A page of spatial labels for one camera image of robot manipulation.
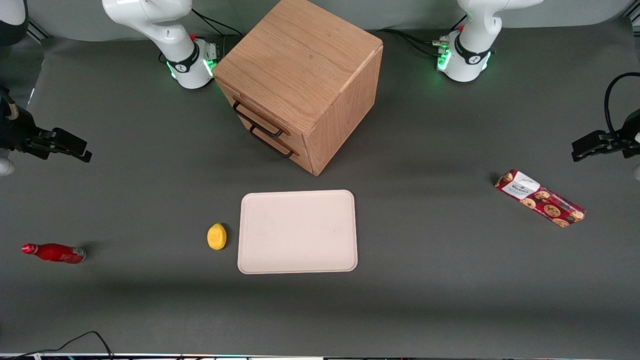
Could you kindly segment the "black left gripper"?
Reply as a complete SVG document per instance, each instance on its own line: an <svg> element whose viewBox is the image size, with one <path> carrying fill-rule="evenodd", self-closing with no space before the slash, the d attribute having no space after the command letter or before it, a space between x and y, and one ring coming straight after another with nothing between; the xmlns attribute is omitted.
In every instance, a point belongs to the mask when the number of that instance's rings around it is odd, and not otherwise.
<svg viewBox="0 0 640 360"><path fill-rule="evenodd" d="M622 152L624 158L640 155L639 109L629 114L618 130L614 130L610 114L607 113L606 126L611 136L610 142L607 132L604 130L595 130L571 144L573 148L572 159L575 163L595 155L606 155L610 152Z"/></svg>

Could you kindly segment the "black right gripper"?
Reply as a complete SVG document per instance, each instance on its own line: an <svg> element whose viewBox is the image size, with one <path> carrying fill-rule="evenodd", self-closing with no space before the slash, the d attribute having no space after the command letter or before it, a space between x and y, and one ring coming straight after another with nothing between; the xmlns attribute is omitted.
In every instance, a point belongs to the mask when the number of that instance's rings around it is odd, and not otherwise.
<svg viewBox="0 0 640 360"><path fill-rule="evenodd" d="M63 154L89 163L93 153L86 150L84 139L62 129L54 128L51 148L48 130L35 124L30 112L18 106L9 94L9 89L0 87L0 145L2 150L18 151L47 160L50 154Z"/></svg>

